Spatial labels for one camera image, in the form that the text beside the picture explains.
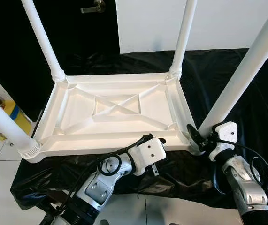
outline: black cable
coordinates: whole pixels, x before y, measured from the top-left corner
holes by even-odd
[[[112,175],[116,174],[116,173],[119,171],[119,169],[120,169],[120,167],[121,167],[121,164],[122,164],[122,161],[121,161],[121,158],[120,158],[119,155],[117,155],[117,154],[111,154],[111,155],[109,155],[109,157],[115,157],[115,158],[117,158],[117,159],[118,159],[118,166],[117,166],[117,168],[116,168],[114,171],[112,171],[112,172],[104,172],[104,171],[102,170],[103,160],[101,160],[100,163],[97,164],[97,168],[98,168],[98,171],[99,171],[102,175],[104,175],[104,176],[112,176]]]
[[[221,140],[221,139],[217,139],[216,141],[226,143],[226,144],[232,144],[232,145],[235,145],[235,146],[250,150],[252,153],[254,153],[258,158],[260,158],[264,162],[264,164],[266,165],[266,167],[268,169],[268,163],[265,161],[265,159],[259,153],[255,152],[253,149],[251,149],[249,147],[246,147],[244,145],[238,144],[236,142],[229,142],[229,141],[225,141],[225,140]]]
[[[256,176],[256,174],[254,172],[254,168],[253,168],[253,162],[257,158],[259,158],[259,157],[255,156],[255,157],[252,158],[251,163],[250,163],[250,169],[251,169],[251,172],[252,172],[252,175],[253,175],[254,179],[257,181],[258,184],[260,184],[262,186],[263,184],[257,178],[257,176]]]
[[[65,206],[66,206],[66,203],[67,203],[67,201],[69,200],[69,198],[71,197],[71,195],[72,195],[72,192],[77,192],[78,190],[76,190],[76,187],[78,186],[78,184],[79,184],[79,182],[81,181],[81,179],[82,179],[82,177],[86,174],[86,173],[91,173],[91,170],[94,170],[94,168],[95,168],[95,164],[96,163],[98,163],[97,164],[97,168],[98,168],[98,170],[99,170],[99,172],[101,173],[101,174],[103,174],[103,175],[105,175],[105,176],[110,176],[110,175],[114,175],[119,169],[120,169],[120,167],[121,167],[121,164],[122,164],[122,162],[121,162],[121,159],[120,159],[120,157],[117,155],[117,154],[122,154],[122,153],[125,153],[128,149],[130,149],[130,148],[132,148],[132,147],[135,147],[135,146],[138,146],[138,145],[140,145],[140,144],[142,144],[142,143],[144,143],[144,142],[146,142],[146,141],[148,141],[148,140],[150,140],[150,139],[152,139],[153,138],[153,135],[152,134],[149,134],[149,135],[143,135],[138,141],[136,141],[135,143],[133,143],[133,144],[131,144],[131,145],[129,145],[129,146],[127,146],[127,147],[125,147],[125,148],[121,148],[121,149],[119,149],[119,150],[117,150],[116,152],[110,152],[110,153],[107,153],[107,154],[105,154],[105,155],[103,155],[103,156],[101,156],[100,158],[98,158],[98,159],[96,159],[93,163],[92,163],[92,165],[89,167],[90,168],[90,170],[88,170],[88,171],[82,171],[82,173],[80,174],[80,176],[78,177],[78,179],[76,180],[76,182],[75,182],[75,184],[73,185],[73,187],[70,189],[70,191],[69,191],[69,193],[68,193],[68,195],[67,195],[67,197],[66,197],[66,199],[64,200],[64,202],[62,202],[62,204],[57,208],[57,210],[56,210],[56,212],[55,212],[55,216],[57,216],[57,215],[59,215],[59,214],[61,214],[63,211],[64,211],[64,208],[65,208]],[[111,173],[107,173],[107,172],[103,172],[102,171],[102,169],[101,169],[101,167],[102,167],[102,161],[103,160],[105,160],[105,159],[107,159],[107,158],[109,158],[109,157],[116,157],[117,159],[118,159],[118,167],[117,167],[117,169],[116,170],[114,170],[113,172],[111,172]]]

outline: robotic arm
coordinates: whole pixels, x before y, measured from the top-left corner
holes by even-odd
[[[164,139],[143,136],[135,144],[110,153],[100,160],[97,170],[84,182],[80,189],[66,202],[62,213],[46,215],[41,224],[92,225],[113,193],[115,183],[125,175],[142,175],[145,168],[166,157]]]
[[[192,125],[188,124],[187,128],[191,134],[191,145],[201,152],[208,152],[209,159],[222,166],[244,225],[268,225],[268,198],[258,183],[259,173],[234,151],[236,123],[213,126],[213,132],[207,139],[201,137]]]

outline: black backdrop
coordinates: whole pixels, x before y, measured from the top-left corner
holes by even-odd
[[[60,66],[80,75],[70,62],[94,53],[119,53],[115,0],[104,13],[81,14],[93,0],[35,0]],[[0,83],[35,121],[53,87],[50,70],[21,0],[0,0]]]

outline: black plastic sheet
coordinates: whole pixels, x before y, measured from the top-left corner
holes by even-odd
[[[187,51],[181,86],[195,124],[199,127],[233,75],[247,49]],[[167,72],[173,51],[74,56],[65,69],[68,75],[100,75]],[[260,153],[268,162],[268,60],[228,115],[226,121],[238,126],[238,142]],[[247,150],[237,152],[250,160]],[[47,157],[39,163],[22,160],[11,192],[22,209],[38,206],[49,209],[51,191],[69,190],[79,174],[89,168],[97,155]],[[230,187],[220,168],[186,151],[168,152],[157,163],[160,175],[120,179],[114,194],[141,193],[200,202],[212,207],[235,208]]]

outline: tile floor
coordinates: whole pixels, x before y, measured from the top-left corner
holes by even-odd
[[[22,211],[9,189],[20,163],[14,146],[0,141],[0,225],[38,225],[44,212]],[[181,199],[149,195],[114,195],[95,225],[106,219],[110,225],[241,225],[237,210],[215,209]]]

